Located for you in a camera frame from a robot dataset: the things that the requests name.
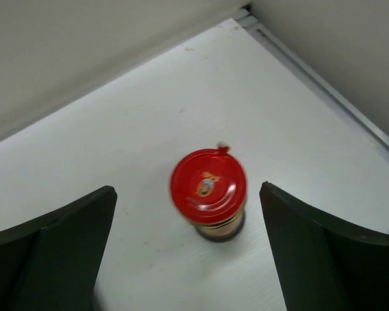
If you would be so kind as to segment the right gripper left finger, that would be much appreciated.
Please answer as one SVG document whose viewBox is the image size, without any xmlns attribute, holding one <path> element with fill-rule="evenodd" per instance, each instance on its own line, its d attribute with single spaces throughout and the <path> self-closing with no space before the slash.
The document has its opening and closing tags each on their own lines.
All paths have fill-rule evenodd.
<svg viewBox="0 0 389 311">
<path fill-rule="evenodd" d="M 93 291 L 116 202 L 104 186 L 0 231 L 0 310 L 98 310 Z"/>
</svg>

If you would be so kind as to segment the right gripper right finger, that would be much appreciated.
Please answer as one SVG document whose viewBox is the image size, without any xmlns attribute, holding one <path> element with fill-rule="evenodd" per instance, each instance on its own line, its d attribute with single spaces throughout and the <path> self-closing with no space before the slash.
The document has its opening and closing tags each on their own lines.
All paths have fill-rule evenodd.
<svg viewBox="0 0 389 311">
<path fill-rule="evenodd" d="M 287 310 L 389 310 L 389 233 L 333 216 L 267 181 L 259 196 Z"/>
</svg>

